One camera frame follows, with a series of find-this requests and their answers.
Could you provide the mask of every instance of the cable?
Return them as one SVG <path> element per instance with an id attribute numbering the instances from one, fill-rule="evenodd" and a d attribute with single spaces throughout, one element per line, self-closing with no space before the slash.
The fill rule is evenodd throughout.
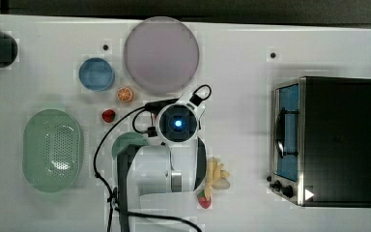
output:
<path id="1" fill-rule="evenodd" d="M 137 117 L 138 117 L 141 113 L 143 113 L 144 111 L 146 111 L 146 109 L 143 109 L 143 110 L 139 111 L 139 112 L 134 116 L 133 121 L 131 122 L 131 125 L 132 125 L 134 131 L 136 131 L 136 132 L 138 132 L 138 133 L 145 133 L 144 131 L 140 131 L 140 130 L 138 130 L 138 129 L 135 127 L 135 120 L 136 120 Z"/>
<path id="2" fill-rule="evenodd" d="M 198 92 L 200 89 L 204 88 L 204 87 L 209 88 L 210 93 L 209 93 L 209 95 L 208 95 L 207 97 L 205 97 L 204 99 L 202 99 L 202 101 L 205 101 L 205 100 L 207 100 L 207 99 L 210 97 L 211 92 L 212 92 L 212 89 L 211 89 L 211 86 L 210 86 L 210 85 L 208 85 L 208 84 L 200 85 L 196 90 L 194 90 L 194 92 L 192 92 L 192 94 L 197 94 L 197 92 Z"/>
<path id="3" fill-rule="evenodd" d="M 117 212 L 120 212 L 120 209 L 117 208 L 117 207 L 116 207 L 114 210 L 117 211 Z M 176 221 L 179 221 L 179 222 L 181 222 L 181 223 L 184 223 L 184 224 L 187 224 L 187 225 L 191 226 L 191 227 L 194 228 L 197 232 L 202 232 L 201 229 L 200 229 L 200 227 L 198 227 L 198 225 L 192 223 L 192 222 L 189 221 L 189 220 L 182 219 L 182 218 L 180 218 L 180 217 L 148 215 L 148 214 L 141 214 L 141 213 L 135 213 L 135 212 L 128 212 L 128 216 L 130 216 L 130 217 L 138 217 L 138 218 L 155 218 L 155 219 L 176 220 Z"/>
<path id="4" fill-rule="evenodd" d="M 197 91 L 199 91 L 201 88 L 203 87 L 207 87 L 209 88 L 210 90 L 210 93 L 207 97 L 205 97 L 204 99 L 202 99 L 202 101 L 205 101 L 207 100 L 211 93 L 212 93 L 212 89 L 210 87 L 210 85 L 207 85 L 207 84 L 204 84 L 204 85 L 201 85 L 199 86 L 194 92 L 193 94 L 196 95 Z M 137 117 L 143 113 L 145 110 L 145 106 L 141 106 L 141 107 L 138 107 L 134 110 L 132 110 L 131 112 L 129 112 L 128 114 L 126 114 L 123 118 L 121 118 L 115 125 L 113 125 L 113 127 L 111 127 L 111 129 L 109 129 L 109 131 L 104 135 L 104 137 L 101 139 L 101 142 L 98 146 L 98 148 L 96 149 L 95 151 L 95 155 L 93 157 L 93 169 L 95 171 L 95 177 L 96 178 L 99 178 L 103 183 L 104 185 L 106 186 L 108 192 L 109 192 L 109 197 L 107 198 L 107 202 L 109 203 L 109 206 L 110 206 L 110 210 L 109 210 L 109 217 L 108 217 L 108 222 L 107 222 L 107 232 L 110 232 L 110 229 L 111 229 L 111 220 L 112 220 L 112 217 L 113 217 L 113 206 L 112 206 L 112 190 L 111 190 L 111 187 L 110 185 L 106 182 L 106 180 L 104 180 L 104 178 L 100 175 L 100 173 L 98 172 L 98 169 L 97 169 L 97 166 L 96 166 L 96 160 L 97 160 L 97 157 L 98 157 L 98 154 L 99 154 L 99 150 L 101 148 L 101 145 L 103 144 L 104 140 L 106 139 L 106 137 L 123 121 L 125 120 L 129 115 L 131 115 L 132 113 L 136 112 L 140 110 L 139 112 L 137 112 L 137 114 L 134 116 L 133 120 L 132 120 L 132 127 L 133 129 L 138 132 L 138 133 L 143 133 L 141 131 L 139 131 L 136 127 L 135 127 L 135 120 L 137 119 Z M 115 208 L 114 210 L 120 212 L 120 209 L 119 208 Z M 192 223 L 191 221 L 189 220 L 185 220 L 185 219 L 182 219 L 180 217 L 170 217 L 170 216 L 158 216 L 158 215 L 148 215 L 148 214 L 140 214 L 140 213 L 134 213 L 134 212 L 128 212 L 128 216 L 130 217 L 138 217 L 138 218 L 156 218 L 156 219 L 168 219 L 168 220 L 176 220 L 176 221 L 179 221 L 181 223 L 184 223 L 184 224 L 187 224 L 189 226 L 191 226 L 192 228 L 194 228 L 195 230 L 197 230 L 197 232 L 201 232 L 201 229 L 194 223 Z"/>
<path id="5" fill-rule="evenodd" d="M 109 218 L 108 218 L 108 223 L 107 223 L 107 232 L 110 232 L 110 228 L 111 228 L 111 219 L 112 219 L 112 216 L 113 216 L 113 207 L 111 205 L 111 195 L 112 195 L 112 190 L 111 190 L 111 187 L 110 185 L 106 182 L 106 180 L 104 180 L 104 178 L 100 175 L 100 173 L 98 172 L 98 169 L 96 167 L 96 159 L 98 158 L 98 154 L 99 154 L 99 150 L 101 148 L 101 145 L 103 144 L 104 140 L 106 139 L 106 137 L 117 127 L 117 125 L 119 125 L 123 120 L 125 120 L 129 115 L 131 115 L 132 113 L 140 110 L 140 109 L 144 109 L 144 106 L 142 107 L 139 107 L 139 108 L 136 108 L 134 110 L 132 110 L 130 113 L 126 114 L 123 118 L 121 118 L 115 125 L 113 125 L 113 127 L 111 127 L 111 129 L 104 135 L 104 137 L 101 139 L 101 142 L 98 146 L 98 149 L 96 149 L 96 152 L 95 152 L 95 155 L 93 157 L 93 169 L 95 171 L 95 177 L 96 178 L 99 178 L 103 183 L 104 185 L 106 186 L 108 192 L 109 192 L 109 197 L 107 198 L 107 202 L 109 202 L 109 205 L 110 205 L 110 211 L 109 211 Z"/>
<path id="6" fill-rule="evenodd" d="M 150 119 L 152 120 L 152 127 L 154 127 L 155 123 L 153 123 L 153 113 L 152 112 L 150 112 Z"/>

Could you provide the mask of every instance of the red object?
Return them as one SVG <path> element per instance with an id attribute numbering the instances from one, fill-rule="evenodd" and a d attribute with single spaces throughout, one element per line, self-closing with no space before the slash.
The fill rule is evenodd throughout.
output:
<path id="1" fill-rule="evenodd" d="M 211 206 L 211 200 L 206 199 L 203 190 L 200 193 L 198 193 L 197 198 L 198 203 L 200 203 L 201 207 L 203 207 L 204 209 L 208 209 Z"/>
<path id="2" fill-rule="evenodd" d="M 113 122 L 114 118 L 116 117 L 116 113 L 113 111 L 113 109 L 107 109 L 101 114 L 101 118 L 106 123 Z"/>

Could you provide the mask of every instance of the black toaster oven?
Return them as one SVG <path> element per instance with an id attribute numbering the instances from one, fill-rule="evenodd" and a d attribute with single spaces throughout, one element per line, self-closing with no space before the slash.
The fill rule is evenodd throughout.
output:
<path id="1" fill-rule="evenodd" d="M 305 76 L 273 91 L 272 191 L 304 207 L 371 208 L 371 79 Z"/>

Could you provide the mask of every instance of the blue bowl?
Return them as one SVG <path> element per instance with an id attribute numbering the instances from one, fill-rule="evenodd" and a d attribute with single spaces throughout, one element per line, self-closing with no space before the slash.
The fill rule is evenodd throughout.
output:
<path id="1" fill-rule="evenodd" d="M 79 79 L 86 88 L 103 91 L 113 84 L 114 72 L 105 60 L 91 58 L 80 67 Z"/>

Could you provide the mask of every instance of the green plastic basket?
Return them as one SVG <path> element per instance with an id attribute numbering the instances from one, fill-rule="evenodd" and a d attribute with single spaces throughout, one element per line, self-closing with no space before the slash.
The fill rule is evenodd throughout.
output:
<path id="1" fill-rule="evenodd" d="M 67 113 L 47 109 L 35 114 L 23 133 L 23 174 L 37 190 L 69 187 L 82 165 L 83 135 Z"/>

